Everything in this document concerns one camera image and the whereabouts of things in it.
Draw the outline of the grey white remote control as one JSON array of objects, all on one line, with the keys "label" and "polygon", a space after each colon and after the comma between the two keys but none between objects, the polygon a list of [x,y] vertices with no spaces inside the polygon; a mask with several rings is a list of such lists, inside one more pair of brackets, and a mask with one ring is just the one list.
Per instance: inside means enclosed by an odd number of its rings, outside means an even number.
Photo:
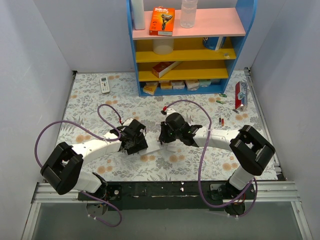
[{"label": "grey white remote control", "polygon": [[149,154],[158,152],[158,151],[162,150],[163,148],[164,148],[163,144],[160,144],[159,142],[153,142],[146,149],[139,151],[139,155],[140,156],[149,155]]}]

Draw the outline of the white battery cover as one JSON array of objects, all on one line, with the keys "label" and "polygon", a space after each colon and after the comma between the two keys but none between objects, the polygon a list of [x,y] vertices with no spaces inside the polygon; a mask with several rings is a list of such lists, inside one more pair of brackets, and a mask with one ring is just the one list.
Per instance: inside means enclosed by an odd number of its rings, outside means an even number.
[{"label": "white battery cover", "polygon": [[166,150],[168,151],[168,152],[171,152],[171,153],[175,153],[175,152],[177,152],[179,149],[176,147],[176,146],[174,146],[174,145],[167,145],[167,147],[166,147]]}]

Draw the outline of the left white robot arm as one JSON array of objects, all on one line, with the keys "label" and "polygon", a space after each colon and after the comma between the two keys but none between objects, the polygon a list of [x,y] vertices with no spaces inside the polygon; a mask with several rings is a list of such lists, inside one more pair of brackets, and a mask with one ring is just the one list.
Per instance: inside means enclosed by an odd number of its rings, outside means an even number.
[{"label": "left white robot arm", "polygon": [[123,125],[87,142],[74,145],[61,142],[41,166],[40,174],[59,195],[77,190],[101,200],[107,195],[108,183],[99,174],[86,172],[82,167],[107,154],[123,151],[132,155],[147,149],[145,133],[146,126],[130,118]]}]

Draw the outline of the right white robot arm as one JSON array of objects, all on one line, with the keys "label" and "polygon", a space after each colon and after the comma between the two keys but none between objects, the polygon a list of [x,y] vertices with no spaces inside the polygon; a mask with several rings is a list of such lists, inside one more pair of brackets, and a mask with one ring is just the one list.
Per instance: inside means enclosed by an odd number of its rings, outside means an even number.
[{"label": "right white robot arm", "polygon": [[186,146],[211,147],[233,152],[239,162],[224,186],[214,193],[222,197],[237,199],[245,192],[246,185],[261,176],[276,153],[273,145],[253,126],[244,125],[239,130],[209,129],[202,125],[190,125],[181,114],[173,109],[161,112],[165,120],[161,122],[159,141],[168,144],[176,140]]}]

